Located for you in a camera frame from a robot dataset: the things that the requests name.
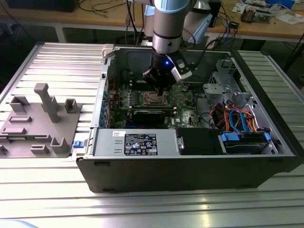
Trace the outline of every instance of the wooden tabletop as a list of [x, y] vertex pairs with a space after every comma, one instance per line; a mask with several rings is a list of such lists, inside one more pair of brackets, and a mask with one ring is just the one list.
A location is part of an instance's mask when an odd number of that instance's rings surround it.
[[[92, 0], [93, 4], [108, 2], [109, 0]], [[105, 9], [111, 6], [124, 3], [124, 0], [113, 0], [109, 4], [96, 6], [97, 9]], [[91, 10], [90, 0], [85, 0], [81, 4], [82, 8]], [[113, 25], [125, 26], [125, 19], [127, 15], [126, 5], [117, 6], [107, 10], [107, 17], [100, 16], [94, 12], [88, 12], [76, 7], [74, 12], [58, 12], [49, 10], [37, 9], [6, 9], [15, 19], [21, 20], [36, 20], [43, 22], [60, 22], [60, 23], [75, 23], [75, 24], [91, 24], [91, 25]], [[7, 13], [0, 5], [0, 18], [10, 19]], [[142, 10], [140, 4], [135, 4], [135, 22], [136, 26], [141, 27], [142, 23]]]
[[[93, 4], [107, 2], [108, 0], [92, 0]], [[113, 0], [113, 2], [105, 5], [98, 6], [99, 9], [104, 9], [110, 6], [123, 3], [123, 0]], [[256, 35], [256, 36], [270, 36], [270, 37], [284, 37], [284, 38], [300, 38], [304, 32], [304, 24], [289, 25], [276, 18], [272, 18], [270, 23], [243, 23], [241, 22], [241, 14], [232, 12], [233, 4], [239, 2], [238, 0], [222, 0], [226, 13], [230, 16], [231, 20], [240, 23], [238, 34]], [[90, 10], [90, 1], [86, 0], [82, 7]], [[80, 23], [92, 25], [112, 25], [112, 26], [125, 26], [125, 18], [127, 15], [126, 5], [118, 6], [107, 10], [107, 17], [97, 15], [93, 12], [88, 12], [77, 7], [72, 13], [47, 11], [47, 10], [34, 10], [34, 9], [9, 9], [11, 15], [20, 20], [36, 20], [43, 22], [60, 22], [60, 23]], [[293, 10], [303, 10], [304, 6], [295, 4]], [[136, 26], [142, 26], [141, 20], [142, 12], [140, 4], [135, 4], [135, 21]], [[7, 13], [0, 7], [0, 18], [10, 18]], [[225, 32], [220, 20], [217, 20], [214, 28], [209, 28], [208, 32]]]
[[[223, 6], [227, 15], [232, 21], [239, 23], [238, 34], [245, 35], [256, 35], [256, 36], [270, 36], [270, 37], [284, 37], [284, 38], [301, 38], [304, 32], [304, 23], [297, 23], [294, 25], [289, 25], [286, 22], [280, 21], [277, 18], [271, 18], [270, 23], [244, 23], [241, 21], [241, 14], [234, 13], [233, 5], [239, 3], [238, 0], [222, 0]], [[294, 4], [292, 10], [303, 10], [304, 6]], [[217, 20], [214, 28], [208, 31], [213, 32], [223, 32], [223, 25], [220, 20]]]

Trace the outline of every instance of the green circuit board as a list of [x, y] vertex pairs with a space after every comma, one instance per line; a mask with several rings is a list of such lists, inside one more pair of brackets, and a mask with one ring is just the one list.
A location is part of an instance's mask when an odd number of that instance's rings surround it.
[[163, 124], [149, 128], [173, 129], [177, 127], [201, 127], [195, 111], [195, 93], [186, 85], [174, 85], [158, 97], [154, 91], [118, 89], [113, 96], [111, 116], [112, 128], [147, 128], [133, 123], [136, 110], [161, 111], [166, 113]]

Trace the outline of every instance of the power supply label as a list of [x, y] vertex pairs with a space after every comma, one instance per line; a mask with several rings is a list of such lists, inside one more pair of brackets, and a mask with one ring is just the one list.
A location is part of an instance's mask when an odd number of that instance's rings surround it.
[[156, 134], [125, 134], [124, 143], [125, 155], [157, 155]]

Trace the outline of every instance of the workbench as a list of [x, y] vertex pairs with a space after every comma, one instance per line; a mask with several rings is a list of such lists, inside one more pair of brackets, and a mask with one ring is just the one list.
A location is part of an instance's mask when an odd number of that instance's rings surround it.
[[[34, 46], [0, 94], [0, 126], [11, 111], [14, 95], [41, 103], [33, 88], [43, 82], [58, 102], [74, 98], [83, 104], [74, 140], [88, 138], [103, 48], [63, 43]], [[304, 107], [294, 98], [302, 97], [293, 94], [295, 85], [274, 70], [270, 57], [260, 52], [240, 54], [304, 146], [304, 121], [297, 117]], [[295, 103], [299, 103], [297, 113], [289, 115]], [[20, 219], [39, 228], [295, 228], [304, 224], [304, 165], [275, 175], [258, 189], [93, 193], [74, 162], [77, 150], [68, 158], [0, 159], [0, 218]]]
[[[100, 3], [100, 0], [92, 0], [92, 2]], [[240, 23], [236, 38], [241, 39], [258, 39], [258, 40], [273, 40], [297, 42], [304, 31], [303, 23], [289, 25], [276, 18], [272, 18], [270, 23], [254, 22], [246, 24], [241, 22], [239, 13], [233, 13], [232, 5], [239, 2], [238, 0], [223, 0], [223, 5], [226, 13], [231, 17], [231, 20]], [[106, 7], [114, 6], [123, 3], [123, 0], [114, 0], [112, 3], [106, 4]], [[91, 9], [89, 0], [82, 4], [85, 9]], [[66, 42], [66, 37], [63, 28], [80, 28], [80, 29], [106, 29], [106, 30], [122, 30], [125, 31], [125, 18], [127, 9], [125, 5], [109, 9], [108, 17], [97, 15], [93, 12], [88, 12], [77, 7], [74, 12], [57, 12], [46, 10], [29, 10], [29, 9], [9, 9], [11, 15], [18, 20], [20, 24], [49, 26], [54, 27], [57, 33], [59, 42]], [[304, 6], [295, 4], [293, 10], [303, 10]], [[142, 11], [140, 4], [135, 5], [135, 25], [137, 30], [142, 27]], [[4, 24], [15, 23], [7, 13], [0, 8], [0, 22]], [[214, 28], [208, 28], [206, 36], [213, 40], [225, 33], [225, 28], [220, 20], [217, 20]]]

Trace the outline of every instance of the motherboard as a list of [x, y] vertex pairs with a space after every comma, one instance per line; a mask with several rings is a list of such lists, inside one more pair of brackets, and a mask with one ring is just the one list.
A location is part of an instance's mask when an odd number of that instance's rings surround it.
[[201, 127], [195, 109], [196, 94], [189, 84], [174, 85], [162, 96], [122, 85], [110, 93], [111, 128]]

